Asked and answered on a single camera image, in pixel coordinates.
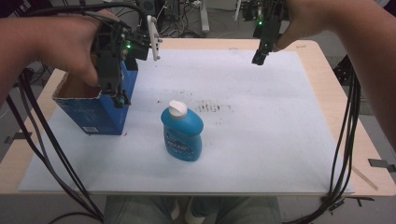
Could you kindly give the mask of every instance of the black cable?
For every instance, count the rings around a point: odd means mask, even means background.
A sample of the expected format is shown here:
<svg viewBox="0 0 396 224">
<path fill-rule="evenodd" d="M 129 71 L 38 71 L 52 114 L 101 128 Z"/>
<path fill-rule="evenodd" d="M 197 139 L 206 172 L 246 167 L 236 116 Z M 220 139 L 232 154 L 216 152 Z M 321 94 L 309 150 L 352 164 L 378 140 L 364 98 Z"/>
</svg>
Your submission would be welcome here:
<svg viewBox="0 0 396 224">
<path fill-rule="evenodd" d="M 298 218 L 293 221 L 283 222 L 283 223 L 310 223 L 315 220 L 319 216 L 321 216 L 324 212 L 326 212 L 329 208 L 331 208 L 335 203 L 342 200 L 343 194 L 347 188 L 347 184 L 350 179 L 350 175 L 352 172 L 352 154 L 353 154 L 353 144 L 355 140 L 355 131 L 359 121 L 359 112 L 361 105 L 361 85 L 356 77 L 354 71 L 351 71 L 352 79 L 349 85 L 348 98 L 346 102 L 346 113 L 343 119 L 343 125 L 340 132 L 340 137 L 337 143 L 337 149 L 334 155 L 334 160 L 332 164 L 332 178 L 330 189 L 327 198 L 324 200 L 322 205 L 311 215 Z M 346 142 L 345 142 L 345 150 L 343 157 L 343 164 L 340 175 L 337 179 L 335 187 L 332 186 L 333 177 L 334 177 L 334 167 L 337 161 L 338 150 L 341 145 L 341 141 L 346 131 Z"/>
<path fill-rule="evenodd" d="M 120 11 L 118 11 L 118 12 L 116 13 L 116 16 L 119 17 L 119 16 L 120 16 L 120 13 L 121 13 L 124 9 L 125 9 L 125 7 L 123 7 Z"/>
<path fill-rule="evenodd" d="M 26 82 L 26 80 L 22 77 L 21 78 L 21 84 L 24 87 L 25 91 L 26 91 L 26 95 L 32 105 L 32 108 L 35 110 L 35 113 L 37 114 L 37 117 L 39 118 L 44 130 L 46 131 L 49 140 L 51 141 L 52 145 L 54 146 L 54 149 L 56 151 L 56 153 L 58 154 L 59 158 L 61 159 L 61 162 L 63 163 L 67 173 L 69 173 L 70 177 L 73 179 L 74 183 L 77 185 L 78 189 L 80 190 L 80 192 L 86 197 L 86 199 L 89 201 L 89 203 L 91 204 L 94 213 L 99 216 L 99 218 L 101 218 L 103 220 L 103 214 L 100 212 L 99 208 L 97 208 L 97 206 L 94 204 L 94 202 L 91 200 L 88 191 L 85 189 L 85 187 L 83 186 L 82 182 L 80 181 L 80 179 L 78 178 L 76 172 L 74 171 L 73 167 L 71 166 L 70 162 L 68 161 L 68 159 L 66 158 L 66 156 L 64 155 L 61 147 L 59 146 L 59 143 L 57 142 L 52 130 L 50 129 L 50 126 L 48 125 L 47 121 L 44 118 L 44 115 L 42 114 L 36 100 L 35 97 L 33 95 L 33 91 L 30 88 L 30 85 L 28 82 Z"/>
<path fill-rule="evenodd" d="M 148 22 L 146 20 L 146 15 L 144 11 L 140 7 L 131 3 L 107 3 L 87 6 L 50 7 L 27 13 L 25 17 L 49 16 L 56 15 L 58 13 L 78 13 L 84 15 L 84 11 L 96 11 L 112 7 L 128 7 L 132 10 L 135 10 L 139 14 L 139 18 L 141 20 L 140 27 L 145 30 L 148 29 Z"/>
<path fill-rule="evenodd" d="M 131 30 L 131 27 L 130 27 L 127 23 L 125 23 L 124 21 L 120 20 L 120 18 L 114 18 L 114 17 L 111 17 L 111 16 L 104 15 L 104 14 L 102 14 L 102 13 L 94 12 L 94 11 L 84 11 L 84 12 L 82 13 L 82 15 L 84 15 L 84 16 L 91 16 L 91 17 L 93 17 L 93 18 L 95 18 L 95 19 L 97 19 L 97 20 L 99 20 L 99 21 L 105 23 L 106 25 L 108 25 L 108 26 L 109 26 L 113 31 L 115 31 L 115 32 L 117 32 L 117 31 L 114 30 L 114 28 L 113 28 L 111 25 L 109 25 L 109 24 L 107 23 L 107 21 L 108 21 L 108 22 L 111 22 L 111 21 L 117 22 L 117 23 L 118 23 L 119 25 L 121 25 L 122 27 Z"/>
<path fill-rule="evenodd" d="M 183 6 L 183 15 L 181 16 L 181 20 L 182 21 L 183 21 L 184 18 L 186 19 L 186 26 L 184 27 L 183 33 L 186 32 L 186 30 L 189 27 L 190 21 L 189 21 L 189 18 L 187 16 L 187 13 L 189 13 L 191 10 L 192 10 L 191 4 L 187 5 L 186 2 L 185 2 L 184 6 Z"/>
<path fill-rule="evenodd" d="M 180 36 L 180 34 L 181 34 L 180 28 L 178 27 L 178 23 L 173 21 L 172 24 L 175 25 L 175 30 L 170 31 L 167 36 L 171 36 L 172 38 L 178 38 Z"/>
<path fill-rule="evenodd" d="M 11 97 L 8 96 L 7 97 L 7 104 L 9 106 L 9 108 L 11 109 L 12 113 L 14 114 L 15 119 L 17 120 L 18 124 L 21 127 L 21 130 L 24 134 L 24 136 L 26 137 L 26 141 L 29 144 L 29 146 L 32 148 L 33 152 L 37 155 L 37 157 L 43 161 L 43 163 L 47 166 L 47 164 L 45 163 L 45 159 L 43 157 L 43 155 L 41 154 L 41 152 L 35 147 L 35 143 L 33 142 L 32 138 L 30 137 L 30 134 L 28 133 L 26 126 L 23 123 L 23 120 L 21 118 L 20 113 L 18 112 L 17 107 L 15 106 L 14 102 L 12 101 Z M 74 198 L 74 195 L 69 194 L 70 192 L 67 189 L 64 189 L 64 191 L 72 198 Z"/>
<path fill-rule="evenodd" d="M 111 26 L 107 21 L 104 21 L 104 20 L 102 20 L 101 18 L 95 17 L 95 16 L 93 16 L 93 15 L 88 15 L 88 16 L 91 17 L 91 18 L 93 18 L 93 19 L 98 20 L 99 22 L 104 23 L 106 26 L 108 26 L 110 29 L 112 29 L 114 32 L 117 33 L 117 30 L 115 30 L 115 29 L 113 28 L 113 26 Z"/>
<path fill-rule="evenodd" d="M 118 17 L 121 17 L 121 16 L 123 16 L 125 14 L 128 14 L 128 13 L 131 13 L 131 12 L 135 12 L 135 10 L 126 11 L 126 12 L 120 14 Z"/>
<path fill-rule="evenodd" d="M 49 74 L 51 75 L 52 74 L 52 72 L 53 72 L 53 68 L 52 68 L 52 71 L 50 71 L 50 69 L 49 69 L 49 67 L 48 66 L 46 66 L 46 70 L 47 70 L 47 72 L 49 72 Z"/>
<path fill-rule="evenodd" d="M 163 34 L 165 34 L 168 30 L 169 30 L 169 28 L 171 27 L 171 23 L 169 23 L 169 25 L 165 28 L 165 29 L 162 29 L 160 32 L 158 32 L 160 35 L 163 35 Z"/>
<path fill-rule="evenodd" d="M 184 32 L 179 36 L 179 38 L 184 38 L 185 36 L 188 37 L 189 35 L 192 35 L 193 38 L 204 38 L 203 36 L 198 35 L 198 34 L 195 33 L 194 31 L 191 31 L 191 30 L 188 30 L 188 29 L 187 29 L 186 31 L 184 31 Z"/>
<path fill-rule="evenodd" d="M 35 74 L 38 74 L 38 77 L 35 80 L 30 81 L 31 85 L 35 84 L 40 78 L 42 78 L 47 71 L 50 73 L 50 70 L 48 69 L 48 67 L 45 64 L 41 63 L 41 65 L 43 66 L 43 71 L 35 72 Z"/>
<path fill-rule="evenodd" d="M 27 6 L 25 5 L 25 3 L 22 3 L 22 6 L 23 6 L 23 10 L 24 10 L 24 11 L 27 11 L 28 8 L 27 8 Z"/>
<path fill-rule="evenodd" d="M 59 220 L 61 220 L 61 219 L 63 219 L 63 218 L 71 217 L 71 216 L 84 216 L 84 217 L 91 217 L 91 218 L 93 218 L 93 219 L 96 219 L 95 216 L 93 216 L 93 215 L 91 215 L 91 214 L 88 214 L 88 213 L 73 212 L 73 213 L 67 213 L 67 214 L 61 215 L 61 216 L 59 216 L 59 217 L 56 217 L 56 218 L 53 219 L 51 222 L 49 222 L 49 224 L 53 224 L 53 223 L 55 223 L 55 222 L 57 222 L 57 221 L 59 221 Z"/>
<path fill-rule="evenodd" d="M 25 107 L 26 113 L 27 113 L 29 119 L 32 121 L 32 124 L 33 124 L 33 126 L 34 126 L 34 128 L 35 128 L 35 132 L 36 132 L 36 135 L 37 135 L 37 138 L 38 138 L 38 142 L 39 142 L 39 144 L 40 144 L 40 146 L 41 146 L 42 153 L 40 153 L 40 152 L 38 151 L 38 149 L 35 147 L 35 145 L 33 144 L 33 141 L 32 141 L 32 139 L 31 139 L 30 135 L 25 135 L 26 139 L 28 140 L 29 146 L 33 149 L 33 151 L 34 151 L 35 154 L 40 158 L 40 160 L 42 160 L 42 162 L 45 164 L 45 166 L 47 167 L 47 169 L 49 170 L 49 172 L 52 174 L 52 176 L 55 178 L 55 180 L 60 184 L 60 186 L 62 187 L 62 189 L 63 189 L 72 199 L 74 199 L 77 203 L 79 203 L 82 207 L 84 207 L 88 212 L 91 212 L 93 215 L 97 216 L 97 219 L 100 220 L 100 216 L 99 216 L 98 214 L 96 214 L 96 212 L 93 211 L 93 210 L 92 210 L 92 209 L 91 209 L 91 208 L 90 208 L 90 207 L 78 196 L 78 194 L 77 194 L 73 189 L 71 189 L 67 184 L 65 184 L 65 183 L 62 181 L 62 179 L 61 179 L 61 178 L 56 174 L 56 172 L 54 171 L 54 169 L 53 169 L 53 167 L 52 167 L 52 165 L 51 165 L 51 163 L 50 163 L 49 157 L 48 157 L 48 155 L 47 155 L 47 152 L 46 152 L 46 150 L 45 150 L 45 148 L 44 148 L 44 144 L 43 144 L 43 141 L 42 141 L 42 138 L 41 138 L 41 134 L 40 134 L 40 132 L 39 132 L 39 130 L 38 130 L 38 127 L 37 127 L 37 125 L 36 125 L 36 123 L 35 123 L 35 119 L 33 118 L 32 114 L 30 113 L 30 109 L 29 109 L 29 106 L 28 106 L 28 104 L 27 104 L 27 101 L 26 101 L 26 98 L 25 98 L 25 94 L 24 94 L 24 89 L 23 89 L 23 88 L 21 88 L 20 93 L 21 93 L 21 100 L 22 100 L 22 102 L 23 102 L 23 106 Z M 20 124 L 20 126 L 23 127 L 24 129 L 26 129 L 26 127 L 24 126 L 24 123 L 23 123 L 23 122 Z"/>
</svg>

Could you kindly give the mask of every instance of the blue box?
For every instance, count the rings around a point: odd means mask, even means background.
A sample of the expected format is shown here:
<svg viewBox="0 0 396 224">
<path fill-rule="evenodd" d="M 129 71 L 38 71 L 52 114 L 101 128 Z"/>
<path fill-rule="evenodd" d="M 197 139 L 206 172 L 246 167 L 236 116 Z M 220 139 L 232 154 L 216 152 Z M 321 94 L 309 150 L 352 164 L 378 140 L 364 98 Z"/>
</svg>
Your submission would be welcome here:
<svg viewBox="0 0 396 224">
<path fill-rule="evenodd" d="M 128 99 L 134 91 L 137 71 L 128 71 L 121 62 L 122 87 Z M 99 87 L 90 87 L 78 77 L 66 74 L 52 99 L 86 134 L 121 135 L 128 105 L 116 108 Z"/>
</svg>

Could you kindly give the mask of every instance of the blue bottle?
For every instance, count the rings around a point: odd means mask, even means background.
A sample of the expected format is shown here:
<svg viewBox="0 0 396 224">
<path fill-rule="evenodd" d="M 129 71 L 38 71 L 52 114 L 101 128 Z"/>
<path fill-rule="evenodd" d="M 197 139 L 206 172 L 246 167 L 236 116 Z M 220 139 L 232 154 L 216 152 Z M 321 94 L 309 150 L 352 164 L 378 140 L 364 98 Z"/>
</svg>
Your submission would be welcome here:
<svg viewBox="0 0 396 224">
<path fill-rule="evenodd" d="M 171 101 L 161 114 L 168 152 L 182 161 L 197 161 L 202 151 L 201 118 L 180 101 Z"/>
</svg>

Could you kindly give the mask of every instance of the human hand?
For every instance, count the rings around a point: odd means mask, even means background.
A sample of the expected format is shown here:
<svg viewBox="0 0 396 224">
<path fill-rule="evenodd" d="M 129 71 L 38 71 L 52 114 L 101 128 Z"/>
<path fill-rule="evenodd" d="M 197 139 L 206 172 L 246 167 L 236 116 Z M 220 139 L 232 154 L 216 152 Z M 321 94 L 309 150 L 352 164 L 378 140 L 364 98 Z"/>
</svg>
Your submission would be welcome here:
<svg viewBox="0 0 396 224">
<path fill-rule="evenodd" d="M 276 41 L 275 51 L 292 42 L 331 29 L 332 8 L 338 0 L 287 0 L 290 25 Z"/>
<path fill-rule="evenodd" d="M 114 16 L 107 10 L 100 13 Z M 41 37 L 37 60 L 81 78 L 91 86 L 98 77 L 91 61 L 91 45 L 99 20 L 88 16 L 42 18 L 45 32 Z"/>
</svg>

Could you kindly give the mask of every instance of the wooden table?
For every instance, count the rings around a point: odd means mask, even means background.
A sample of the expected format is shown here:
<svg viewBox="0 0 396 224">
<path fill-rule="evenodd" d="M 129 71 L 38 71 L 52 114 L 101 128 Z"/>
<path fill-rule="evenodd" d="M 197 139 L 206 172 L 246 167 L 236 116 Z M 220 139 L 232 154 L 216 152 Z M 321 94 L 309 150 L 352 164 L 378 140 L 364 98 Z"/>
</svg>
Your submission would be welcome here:
<svg viewBox="0 0 396 224">
<path fill-rule="evenodd" d="M 164 39 L 162 49 L 256 49 L 258 40 L 231 39 Z M 313 41 L 296 41 L 287 50 L 297 51 L 304 70 L 318 98 L 319 106 L 336 141 L 341 129 L 346 106 L 346 95 L 339 85 L 332 69 L 326 61 L 320 47 Z M 42 91 L 38 102 L 47 119 L 56 104 L 51 95 L 60 82 L 64 71 L 55 70 Z M 26 121 L 32 131 L 30 121 Z M 0 164 L 0 193 L 19 194 L 18 185 L 33 156 L 32 150 L 24 140 L 15 140 Z M 396 186 L 387 169 L 371 167 L 368 159 L 380 159 L 367 132 L 359 123 L 356 130 L 353 172 L 351 180 L 355 196 L 393 196 Z"/>
</svg>

